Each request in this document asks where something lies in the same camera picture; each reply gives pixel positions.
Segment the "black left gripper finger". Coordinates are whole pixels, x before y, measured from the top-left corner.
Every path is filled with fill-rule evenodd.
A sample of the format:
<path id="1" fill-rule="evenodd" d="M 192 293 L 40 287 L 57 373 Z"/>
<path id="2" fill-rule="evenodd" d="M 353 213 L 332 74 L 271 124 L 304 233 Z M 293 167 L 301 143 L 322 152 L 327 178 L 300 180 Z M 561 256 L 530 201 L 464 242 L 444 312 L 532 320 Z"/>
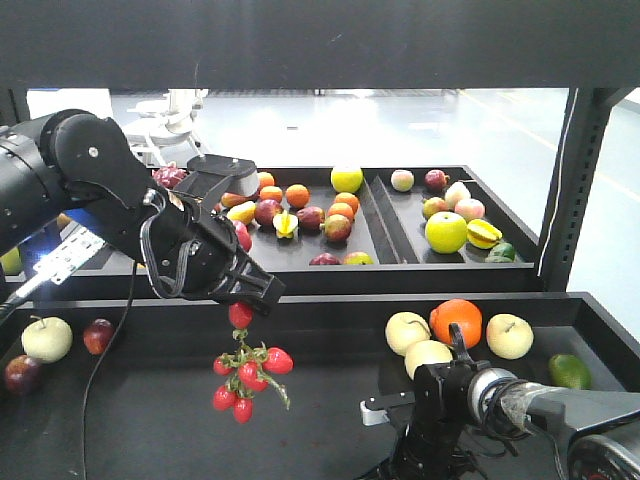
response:
<path id="1" fill-rule="evenodd" d="M 268 315 L 285 292 L 285 284 L 266 272 L 244 250 L 238 250 L 221 274 L 219 302 L 244 302 L 261 315 Z"/>

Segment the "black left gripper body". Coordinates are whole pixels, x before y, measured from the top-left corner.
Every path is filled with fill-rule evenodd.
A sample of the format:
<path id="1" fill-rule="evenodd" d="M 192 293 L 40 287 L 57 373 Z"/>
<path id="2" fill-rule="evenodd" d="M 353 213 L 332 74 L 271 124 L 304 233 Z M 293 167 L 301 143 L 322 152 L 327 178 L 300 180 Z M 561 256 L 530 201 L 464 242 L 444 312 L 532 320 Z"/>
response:
<path id="1" fill-rule="evenodd" d="M 71 218 L 144 264 L 157 295 L 219 300 L 222 271 L 242 247 L 214 213 L 218 201 L 159 184 L 120 127 L 91 113 L 56 115 L 54 165 Z"/>

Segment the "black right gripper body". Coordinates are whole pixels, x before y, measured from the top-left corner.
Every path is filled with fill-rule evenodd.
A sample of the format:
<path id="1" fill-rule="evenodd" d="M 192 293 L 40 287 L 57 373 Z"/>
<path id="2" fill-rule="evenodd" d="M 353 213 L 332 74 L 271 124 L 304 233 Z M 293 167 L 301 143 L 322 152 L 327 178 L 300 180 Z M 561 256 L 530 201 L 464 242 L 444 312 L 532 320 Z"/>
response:
<path id="1" fill-rule="evenodd" d="M 472 380 L 487 361 L 454 360 L 422 365 L 414 372 L 414 407 L 392 454 L 369 471 L 371 479 L 458 479 L 486 473 L 475 456 L 458 447 L 459 437 L 475 422 L 469 405 Z"/>

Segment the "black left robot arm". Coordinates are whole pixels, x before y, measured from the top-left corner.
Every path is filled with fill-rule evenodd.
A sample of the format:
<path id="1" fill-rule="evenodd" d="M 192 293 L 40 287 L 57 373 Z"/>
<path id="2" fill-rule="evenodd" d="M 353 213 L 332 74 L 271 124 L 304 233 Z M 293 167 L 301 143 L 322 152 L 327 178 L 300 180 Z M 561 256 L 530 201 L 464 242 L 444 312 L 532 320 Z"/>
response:
<path id="1" fill-rule="evenodd" d="M 250 160 L 200 154 L 169 190 L 132 153 L 117 123 L 69 109 L 1 130 L 1 251 L 63 211 L 145 265 L 161 298 L 238 301 L 266 315 L 285 291 L 215 212 L 224 193 L 250 196 Z"/>

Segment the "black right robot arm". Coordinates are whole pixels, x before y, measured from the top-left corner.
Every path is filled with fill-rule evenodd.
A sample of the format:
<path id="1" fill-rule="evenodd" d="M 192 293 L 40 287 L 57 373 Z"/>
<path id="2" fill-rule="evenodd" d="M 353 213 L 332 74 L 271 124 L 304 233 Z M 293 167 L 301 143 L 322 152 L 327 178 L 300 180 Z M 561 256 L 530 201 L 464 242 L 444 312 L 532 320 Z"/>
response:
<path id="1" fill-rule="evenodd" d="M 422 365 L 413 410 L 391 455 L 367 479 L 458 479 L 482 471 L 459 445 L 467 427 L 507 449 L 528 436 L 551 446 L 561 479 L 639 476 L 639 396 L 550 387 L 485 361 Z"/>

